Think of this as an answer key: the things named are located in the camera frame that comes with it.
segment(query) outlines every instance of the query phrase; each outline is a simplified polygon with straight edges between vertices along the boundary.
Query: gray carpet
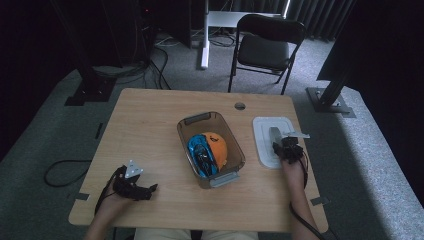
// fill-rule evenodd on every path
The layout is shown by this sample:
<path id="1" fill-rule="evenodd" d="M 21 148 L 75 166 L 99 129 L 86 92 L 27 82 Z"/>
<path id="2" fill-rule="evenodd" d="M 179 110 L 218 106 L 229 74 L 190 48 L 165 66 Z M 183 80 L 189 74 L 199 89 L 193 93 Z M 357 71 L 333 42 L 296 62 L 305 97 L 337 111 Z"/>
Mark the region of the gray carpet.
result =
<path id="1" fill-rule="evenodd" d="M 228 42 L 226 38 L 214 39 Z M 172 42 L 159 46 L 168 54 L 164 77 L 172 89 L 226 92 L 232 48 L 211 44 L 209 68 L 200 70 L 201 48 Z M 342 97 L 356 118 L 317 113 L 307 87 L 326 87 L 316 81 L 332 44 L 306 40 L 299 50 L 286 95 L 293 98 L 311 164 L 325 205 L 329 225 L 339 239 L 424 239 L 424 212 L 394 159 L 384 137 L 358 92 L 344 89 Z M 161 68 L 162 51 L 154 50 L 153 62 Z M 109 74 L 122 71 L 99 67 Z M 123 88 L 157 88 L 158 73 L 152 66 L 137 76 L 118 79 L 109 102 L 64 106 L 81 78 L 77 71 L 65 77 L 51 93 L 30 126 L 0 163 L 0 239 L 81 239 L 86 227 L 68 222 L 82 179 L 62 188 L 47 186 L 46 169 L 59 160 L 92 159 L 100 142 L 99 124 L 105 129 Z M 233 92 L 279 94 L 275 77 L 239 71 Z M 64 183 L 83 173 L 89 163 L 60 165 L 49 180 Z M 125 239 L 134 229 L 118 229 Z M 328 239 L 336 239 L 327 233 Z M 290 239 L 284 233 L 260 233 L 260 239 Z"/>

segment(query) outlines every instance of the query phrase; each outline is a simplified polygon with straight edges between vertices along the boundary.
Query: clear plastic bin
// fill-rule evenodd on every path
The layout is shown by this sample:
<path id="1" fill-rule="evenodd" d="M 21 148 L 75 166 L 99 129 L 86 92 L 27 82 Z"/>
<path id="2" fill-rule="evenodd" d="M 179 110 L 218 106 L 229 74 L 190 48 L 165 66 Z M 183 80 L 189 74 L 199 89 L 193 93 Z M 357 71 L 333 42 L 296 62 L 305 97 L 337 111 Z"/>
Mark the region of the clear plastic bin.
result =
<path id="1" fill-rule="evenodd" d="M 244 166 L 246 160 L 240 146 L 221 114 L 217 112 L 206 112 L 184 118 L 178 123 L 177 129 L 188 162 L 201 188 L 219 187 L 239 178 L 238 171 Z M 227 163 L 217 174 L 209 177 L 202 177 L 199 175 L 187 148 L 187 143 L 192 136 L 204 132 L 214 132 L 221 135 L 227 143 L 228 151 Z"/>

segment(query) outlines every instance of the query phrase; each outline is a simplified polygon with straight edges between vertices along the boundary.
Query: blue object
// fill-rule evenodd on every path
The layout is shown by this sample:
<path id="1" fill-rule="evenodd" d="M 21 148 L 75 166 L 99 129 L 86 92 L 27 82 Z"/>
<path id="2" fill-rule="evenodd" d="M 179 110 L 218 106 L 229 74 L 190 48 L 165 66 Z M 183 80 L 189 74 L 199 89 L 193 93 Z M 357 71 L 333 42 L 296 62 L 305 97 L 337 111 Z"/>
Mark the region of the blue object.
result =
<path id="1" fill-rule="evenodd" d="M 205 135 L 197 134 L 191 137 L 187 148 L 201 177 L 207 178 L 218 173 L 218 166 Z"/>

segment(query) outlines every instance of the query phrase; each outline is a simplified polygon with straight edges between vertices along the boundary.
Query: chair backrest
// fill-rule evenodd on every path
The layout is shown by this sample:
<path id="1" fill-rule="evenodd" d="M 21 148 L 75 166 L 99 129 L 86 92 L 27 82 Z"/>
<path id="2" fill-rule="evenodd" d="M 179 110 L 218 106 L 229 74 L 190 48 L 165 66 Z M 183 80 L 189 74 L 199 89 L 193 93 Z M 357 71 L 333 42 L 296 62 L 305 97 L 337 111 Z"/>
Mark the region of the chair backrest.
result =
<path id="1" fill-rule="evenodd" d="M 237 23 L 237 34 L 250 32 L 273 41 L 301 44 L 306 37 L 305 26 L 283 17 L 268 17 L 259 14 L 247 14 Z"/>

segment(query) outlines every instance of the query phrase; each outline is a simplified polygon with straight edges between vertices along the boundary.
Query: black chair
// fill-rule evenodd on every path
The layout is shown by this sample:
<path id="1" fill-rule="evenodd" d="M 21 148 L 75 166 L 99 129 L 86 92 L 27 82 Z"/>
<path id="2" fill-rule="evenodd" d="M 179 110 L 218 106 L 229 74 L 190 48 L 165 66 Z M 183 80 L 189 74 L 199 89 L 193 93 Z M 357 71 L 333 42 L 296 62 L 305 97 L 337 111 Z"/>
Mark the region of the black chair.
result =
<path id="1" fill-rule="evenodd" d="M 241 33 L 246 33 L 242 40 L 240 40 Z M 236 46 L 234 48 L 228 92 L 231 92 L 236 69 L 279 76 L 275 84 L 280 82 L 288 69 L 281 91 L 281 95 L 283 95 L 297 50 L 305 36 L 305 26 L 297 21 L 259 14 L 243 16 L 237 23 Z M 292 46 L 294 47 L 291 53 L 289 43 L 293 44 Z"/>

